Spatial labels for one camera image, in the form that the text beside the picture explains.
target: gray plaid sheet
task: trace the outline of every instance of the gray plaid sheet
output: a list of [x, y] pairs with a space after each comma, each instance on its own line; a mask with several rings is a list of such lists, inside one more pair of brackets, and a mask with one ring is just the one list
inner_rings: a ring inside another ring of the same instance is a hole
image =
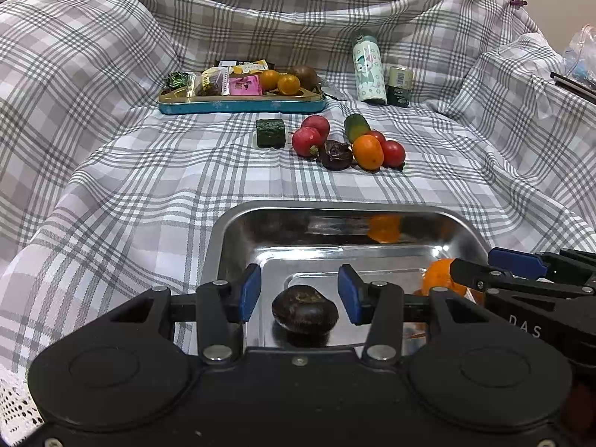
[[[310, 64], [353, 95], [350, 35], [378, 36], [413, 105], [329, 101], [403, 143], [403, 173], [340, 173], [251, 145], [257, 118], [157, 111], [163, 77], [218, 58]], [[192, 291], [227, 209], [263, 198], [428, 204], [492, 245], [596, 251], [596, 107], [509, 0], [9, 0], [0, 5], [0, 363], [153, 285]], [[190, 329], [176, 342], [188, 348]]]

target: stainless steel tray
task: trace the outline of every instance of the stainless steel tray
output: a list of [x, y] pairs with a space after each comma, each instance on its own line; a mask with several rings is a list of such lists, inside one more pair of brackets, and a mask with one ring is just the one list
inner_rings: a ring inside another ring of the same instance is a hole
[[[394, 244], [367, 235], [370, 219], [399, 216]], [[388, 280], [406, 293], [420, 288], [422, 273], [441, 257], [486, 262], [489, 246], [467, 221], [436, 207], [386, 204], [253, 201], [223, 214], [213, 227], [201, 283], [232, 280], [249, 263], [261, 266], [261, 295], [245, 327], [248, 346], [281, 348], [360, 346], [369, 326], [354, 326], [337, 293], [337, 270], [351, 264], [367, 282]], [[305, 283], [334, 301], [339, 321], [318, 344], [288, 336], [273, 319], [271, 302], [283, 289]], [[424, 344], [419, 324], [404, 326], [403, 354]]]

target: metal tray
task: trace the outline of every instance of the metal tray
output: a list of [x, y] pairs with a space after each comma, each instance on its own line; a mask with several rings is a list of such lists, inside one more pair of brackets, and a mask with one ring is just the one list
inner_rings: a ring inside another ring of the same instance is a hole
[[162, 114], [200, 114], [205, 112], [281, 112], [285, 114], [314, 114], [327, 105], [323, 92], [300, 89], [297, 96], [267, 94], [264, 96], [204, 96], [187, 98], [186, 88], [157, 97]]
[[[377, 215], [398, 215], [397, 243], [367, 235]], [[369, 326], [352, 325], [337, 293], [337, 270], [351, 264], [367, 282], [388, 280], [406, 293], [442, 257], [486, 263], [485, 240], [467, 221], [436, 207], [386, 204], [253, 201], [223, 214], [213, 227], [201, 282], [233, 280], [249, 263], [261, 266], [261, 295], [245, 326], [248, 346], [278, 348], [361, 346]], [[305, 344], [279, 327], [270, 305], [283, 289], [305, 283], [334, 301], [339, 320], [328, 337]], [[424, 345], [420, 324], [404, 325], [403, 354]]]

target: snack package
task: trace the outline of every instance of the snack package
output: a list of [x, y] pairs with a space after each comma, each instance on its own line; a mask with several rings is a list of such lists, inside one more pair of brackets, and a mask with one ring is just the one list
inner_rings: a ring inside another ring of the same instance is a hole
[[229, 72], [230, 67], [211, 67], [205, 70], [199, 79], [189, 82], [188, 89], [193, 89], [195, 96], [227, 96], [229, 95]]
[[269, 66], [263, 60], [251, 62], [250, 64], [234, 65], [232, 67], [234, 74], [257, 74], [265, 70], [269, 70]]
[[230, 77], [229, 94], [231, 96], [261, 96], [263, 90], [258, 76]]
[[[262, 64], [265, 63], [267, 65], [268, 69], [275, 69], [275, 64], [272, 64], [271, 62], [265, 62], [264, 60], [260, 60], [260, 61], [256, 61], [256, 64]], [[239, 61], [239, 60], [222, 60], [222, 61], [215, 61], [214, 66], [216, 67], [235, 67], [236, 65], [246, 65], [246, 64], [252, 64], [252, 61]]]

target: blue tin tray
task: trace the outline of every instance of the blue tin tray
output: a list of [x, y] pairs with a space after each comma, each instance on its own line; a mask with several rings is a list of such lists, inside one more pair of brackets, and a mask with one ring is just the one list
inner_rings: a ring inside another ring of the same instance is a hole
[[297, 96], [208, 96], [188, 98], [186, 89], [178, 89], [157, 98], [162, 114], [204, 114], [206, 112], [281, 112], [283, 114], [315, 114], [327, 105], [320, 89], [300, 89]]

